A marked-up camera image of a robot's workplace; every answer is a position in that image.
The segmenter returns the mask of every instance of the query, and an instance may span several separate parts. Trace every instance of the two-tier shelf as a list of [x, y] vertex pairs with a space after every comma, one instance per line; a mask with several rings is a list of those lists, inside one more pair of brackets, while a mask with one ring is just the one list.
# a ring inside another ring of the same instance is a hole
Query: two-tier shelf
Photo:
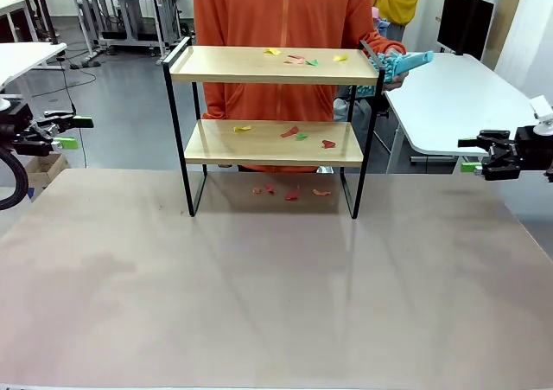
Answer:
[[[313, 165], [340, 167], [347, 205], [352, 218], [357, 218], [377, 115], [371, 115], [367, 141], [361, 150], [351, 125], [353, 101], [357, 86], [376, 86], [376, 94], [380, 95], [385, 77], [384, 65], [366, 42], [361, 42], [359, 48], [279, 48], [281, 53], [274, 55], [266, 54], [265, 48], [192, 46], [189, 37], [182, 40], [163, 61], [163, 73], [190, 215], [194, 216], [198, 209], [206, 182], [207, 164]], [[377, 64], [378, 72], [365, 52]], [[287, 64], [285, 61], [290, 54], [300, 54], [307, 60], [318, 60], [319, 65]], [[347, 55], [347, 60], [334, 60], [336, 55], [343, 54]], [[182, 144], [174, 81], [191, 82], [194, 94], [198, 122], [186, 149]], [[351, 103], [346, 123], [202, 120], [197, 82], [350, 85]], [[251, 131], [233, 131], [234, 126], [247, 125], [251, 125]], [[300, 132], [308, 134], [307, 139], [300, 142], [295, 137], [280, 136], [295, 125], [300, 128]], [[335, 142], [336, 146], [322, 149], [323, 139]], [[203, 169], [195, 197], [192, 197], [190, 189], [187, 163], [201, 164]], [[347, 186], [345, 167], [360, 168], [355, 201]]]

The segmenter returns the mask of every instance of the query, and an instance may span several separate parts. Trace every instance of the black metal frame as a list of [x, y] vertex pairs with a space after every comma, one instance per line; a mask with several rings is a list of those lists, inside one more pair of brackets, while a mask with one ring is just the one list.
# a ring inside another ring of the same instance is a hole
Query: black metal frame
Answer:
[[[175, 92], [173, 90], [173, 81], [171, 80], [171, 72], [170, 72], [170, 68], [173, 66], [175, 61], [184, 52], [184, 50], [190, 45], [191, 45], [191, 38], [185, 37], [176, 46], [176, 48], [165, 58], [165, 60], [163, 60], [162, 66], [163, 66], [163, 76], [165, 78], [165, 86], [167, 87], [167, 95], [169, 99], [171, 117], [173, 119], [176, 149], [178, 150], [179, 161], [181, 163], [182, 181], [184, 182], [184, 191], [187, 195], [188, 213], [190, 214], [191, 217], [194, 217], [196, 215], [196, 212], [198, 211], [201, 194], [206, 184], [207, 166], [205, 164], [201, 165], [203, 170], [203, 177], [196, 191], [196, 195], [193, 198], [192, 191], [190, 189], [190, 181], [188, 180], [187, 161], [186, 161], [186, 158], [184, 157], [184, 145], [182, 144], [181, 126], [179, 124], [179, 115], [176, 108]], [[365, 41], [362, 41], [359, 44], [359, 48], [361, 50], [365, 50], [369, 54], [369, 57], [372, 58], [378, 66], [378, 79], [377, 79], [375, 96], [379, 97], [382, 94], [382, 89], [384, 86], [385, 66], [382, 63], [382, 61], [380, 61], [380, 59], [374, 54], [374, 52], [371, 50], [371, 48]], [[352, 118], [353, 118], [353, 108], [355, 106], [356, 92], [357, 92], [357, 86], [352, 86], [352, 91], [350, 95], [350, 105], [349, 105], [349, 110], [347, 112], [347, 121], [350, 123], [352, 122]], [[201, 119], [200, 99], [198, 97], [198, 84], [196, 82], [192, 83], [192, 94], [194, 97], [194, 110], [196, 113], [196, 119], [200, 120]], [[346, 201], [347, 201], [347, 206], [349, 208], [350, 215], [352, 216], [353, 219], [356, 219], [359, 214], [359, 205], [361, 203], [361, 196], [363, 194], [363, 185], [365, 184], [366, 167], [369, 163], [369, 154], [371, 153], [372, 135], [374, 133], [374, 126], [376, 124], [377, 116], [378, 115], [376, 113], [372, 113], [369, 120], [369, 130], [368, 130], [369, 133], [367, 136], [365, 147], [363, 147], [363, 162], [361, 163], [361, 171], [359, 175], [359, 184], [357, 186], [357, 194], [355, 196], [355, 202], [353, 202], [352, 195], [347, 185], [344, 168], [343, 167], [340, 168], [340, 179], [342, 182], [342, 187], [344, 189], [344, 194], [346, 195]]]

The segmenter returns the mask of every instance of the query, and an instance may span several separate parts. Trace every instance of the jacket sleeve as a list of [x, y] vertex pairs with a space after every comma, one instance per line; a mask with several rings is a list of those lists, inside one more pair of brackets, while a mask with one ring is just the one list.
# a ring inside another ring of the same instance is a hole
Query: jacket sleeve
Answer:
[[[196, 39], [202, 46], [224, 46], [226, 44], [227, 14], [225, 0], [194, 0], [194, 26]], [[206, 98], [206, 119], [224, 119], [225, 85], [204, 83]]]
[[401, 42], [388, 40], [374, 29], [372, 0], [349, 0], [342, 47], [357, 48], [361, 40], [365, 40], [375, 53], [385, 53], [389, 48], [395, 48], [403, 54], [406, 53]]

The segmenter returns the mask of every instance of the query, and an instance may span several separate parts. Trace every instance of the hand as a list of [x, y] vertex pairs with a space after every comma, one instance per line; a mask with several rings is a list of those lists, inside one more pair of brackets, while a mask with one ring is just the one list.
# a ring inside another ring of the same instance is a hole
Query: hand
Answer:
[[384, 84], [384, 90], [390, 91], [394, 89], [398, 89], [401, 87], [404, 83], [405, 78], [409, 75], [409, 72], [401, 73], [398, 76], [394, 77], [391, 81], [391, 83]]

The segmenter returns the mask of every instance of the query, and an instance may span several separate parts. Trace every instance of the orange jacket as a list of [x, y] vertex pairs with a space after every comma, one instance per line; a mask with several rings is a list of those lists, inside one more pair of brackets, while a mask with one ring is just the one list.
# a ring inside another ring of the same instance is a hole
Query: orange jacket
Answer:
[[[194, 0], [194, 20], [198, 44], [206, 46], [356, 48], [366, 40], [378, 53], [405, 52], [375, 31], [372, 0]], [[332, 121], [335, 92], [335, 86], [206, 83], [204, 118]]]

